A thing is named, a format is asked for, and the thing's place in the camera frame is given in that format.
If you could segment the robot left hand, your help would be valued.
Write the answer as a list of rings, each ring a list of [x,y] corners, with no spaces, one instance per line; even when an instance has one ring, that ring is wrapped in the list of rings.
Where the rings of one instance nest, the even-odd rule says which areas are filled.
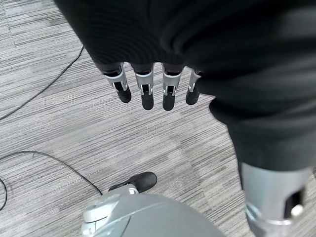
[[[183,66],[201,76],[227,126],[258,237],[280,237],[304,210],[316,164],[313,0],[58,0],[104,74],[117,64]]]

